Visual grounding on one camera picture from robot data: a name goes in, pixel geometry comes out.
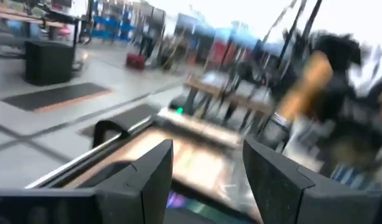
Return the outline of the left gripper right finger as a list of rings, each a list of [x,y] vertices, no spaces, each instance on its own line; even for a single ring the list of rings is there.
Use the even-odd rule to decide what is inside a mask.
[[[352,190],[246,137],[246,175],[264,224],[381,224],[381,194]]]

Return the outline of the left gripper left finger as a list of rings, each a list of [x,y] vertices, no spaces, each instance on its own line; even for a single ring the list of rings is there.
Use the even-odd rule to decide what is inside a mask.
[[[107,157],[74,182],[93,187],[91,203],[74,224],[161,224],[172,181],[173,140],[165,139],[135,161]]]

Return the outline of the wooden handled fork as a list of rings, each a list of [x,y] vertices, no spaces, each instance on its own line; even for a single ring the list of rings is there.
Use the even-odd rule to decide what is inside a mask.
[[[257,135],[258,142],[276,149],[289,136],[295,119],[308,112],[332,76],[333,70],[326,54],[319,50],[314,51],[302,76],[287,90],[275,112]]]

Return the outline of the black table clamp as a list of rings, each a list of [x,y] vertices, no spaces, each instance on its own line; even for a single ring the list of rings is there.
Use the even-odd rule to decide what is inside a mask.
[[[130,136],[130,133],[119,123],[115,123],[111,120],[100,120],[95,124],[92,148],[96,148],[106,141],[105,136],[108,131],[117,132],[120,138]]]

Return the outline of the red bag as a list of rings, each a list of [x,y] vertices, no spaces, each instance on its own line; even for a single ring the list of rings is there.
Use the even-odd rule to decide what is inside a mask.
[[[136,70],[144,70],[145,58],[143,55],[128,53],[126,56],[126,66]]]

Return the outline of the black box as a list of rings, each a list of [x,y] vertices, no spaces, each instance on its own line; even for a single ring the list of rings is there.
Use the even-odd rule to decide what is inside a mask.
[[[24,80],[36,86],[67,83],[73,78],[74,50],[66,44],[47,41],[25,43]]]

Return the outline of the blue shelving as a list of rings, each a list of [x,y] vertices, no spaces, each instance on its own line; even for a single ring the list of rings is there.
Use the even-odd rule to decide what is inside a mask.
[[[113,18],[94,16],[91,36],[103,40],[129,41],[134,27],[129,22],[118,21]]]

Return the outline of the wooden bench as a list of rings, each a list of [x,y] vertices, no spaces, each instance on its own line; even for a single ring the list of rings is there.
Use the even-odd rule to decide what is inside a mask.
[[[45,11],[43,16],[35,16],[25,12],[0,7],[0,21],[10,20],[25,22],[26,31],[24,35],[27,38],[31,36],[30,24],[37,24],[41,29],[48,28],[47,36],[49,40],[56,40],[60,30],[65,28],[67,24],[74,25],[75,28],[78,27],[78,22],[80,20],[78,17],[73,17],[69,14],[53,10],[47,5],[44,5],[43,10]]]

